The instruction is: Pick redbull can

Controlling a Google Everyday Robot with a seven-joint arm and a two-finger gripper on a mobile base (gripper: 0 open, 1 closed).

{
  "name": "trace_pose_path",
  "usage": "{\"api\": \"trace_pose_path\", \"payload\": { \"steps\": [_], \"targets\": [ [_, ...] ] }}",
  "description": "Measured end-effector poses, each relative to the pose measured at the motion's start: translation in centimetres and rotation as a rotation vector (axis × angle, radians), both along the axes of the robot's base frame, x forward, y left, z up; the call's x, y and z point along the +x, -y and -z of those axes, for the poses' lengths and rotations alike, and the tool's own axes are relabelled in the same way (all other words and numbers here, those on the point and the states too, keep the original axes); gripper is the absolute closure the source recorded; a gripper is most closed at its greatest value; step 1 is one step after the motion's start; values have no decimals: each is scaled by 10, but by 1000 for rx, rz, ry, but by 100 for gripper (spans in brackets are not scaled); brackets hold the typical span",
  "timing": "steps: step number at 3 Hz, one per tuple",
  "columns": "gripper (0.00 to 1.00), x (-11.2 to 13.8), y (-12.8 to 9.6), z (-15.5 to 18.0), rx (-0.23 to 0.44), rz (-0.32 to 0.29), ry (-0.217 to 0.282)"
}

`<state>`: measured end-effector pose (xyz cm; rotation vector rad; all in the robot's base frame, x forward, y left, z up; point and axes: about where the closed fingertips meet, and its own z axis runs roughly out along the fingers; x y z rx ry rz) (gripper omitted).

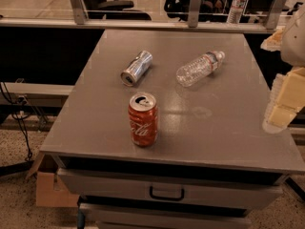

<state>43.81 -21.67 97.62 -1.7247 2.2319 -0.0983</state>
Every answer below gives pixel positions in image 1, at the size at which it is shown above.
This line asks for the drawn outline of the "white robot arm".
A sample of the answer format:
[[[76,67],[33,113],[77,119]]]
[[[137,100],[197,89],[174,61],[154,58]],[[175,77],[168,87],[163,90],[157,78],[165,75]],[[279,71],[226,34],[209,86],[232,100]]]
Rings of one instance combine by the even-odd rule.
[[[305,107],[305,7],[301,6],[286,26],[265,39],[260,48],[280,51],[281,59],[293,66],[285,75],[276,75],[262,122],[265,132],[277,134]]]

